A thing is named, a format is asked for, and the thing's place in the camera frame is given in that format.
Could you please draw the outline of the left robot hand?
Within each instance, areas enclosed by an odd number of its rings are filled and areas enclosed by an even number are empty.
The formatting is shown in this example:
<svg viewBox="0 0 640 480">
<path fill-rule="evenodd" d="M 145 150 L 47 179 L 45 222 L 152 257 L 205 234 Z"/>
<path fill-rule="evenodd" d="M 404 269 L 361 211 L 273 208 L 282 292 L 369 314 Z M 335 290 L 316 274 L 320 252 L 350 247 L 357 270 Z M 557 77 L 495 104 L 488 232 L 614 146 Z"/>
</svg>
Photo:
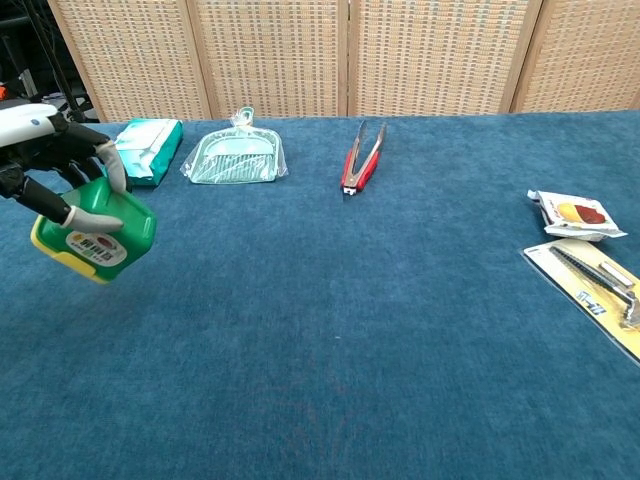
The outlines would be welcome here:
<svg viewBox="0 0 640 480">
<path fill-rule="evenodd" d="M 85 233 L 111 233 L 124 222 L 68 204 L 59 194 L 28 175 L 54 171 L 78 188 L 100 177 L 111 191 L 128 191 L 125 167 L 111 138 L 67 120 L 54 106 L 23 104 L 1 111 L 1 196 L 48 220 Z"/>
</svg>

